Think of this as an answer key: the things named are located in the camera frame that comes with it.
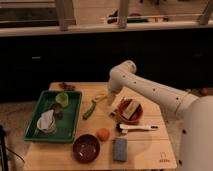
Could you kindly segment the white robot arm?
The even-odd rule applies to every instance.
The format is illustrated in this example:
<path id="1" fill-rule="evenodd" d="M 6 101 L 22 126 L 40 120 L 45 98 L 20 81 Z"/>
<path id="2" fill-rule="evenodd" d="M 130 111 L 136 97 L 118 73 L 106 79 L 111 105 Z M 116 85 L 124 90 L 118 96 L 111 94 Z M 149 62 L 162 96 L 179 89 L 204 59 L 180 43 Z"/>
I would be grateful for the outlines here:
<path id="1" fill-rule="evenodd" d="M 109 72 L 108 92 L 113 98 L 123 87 L 183 117 L 179 164 L 176 171 L 213 171 L 213 96 L 199 97 L 135 74 L 131 60 Z"/>

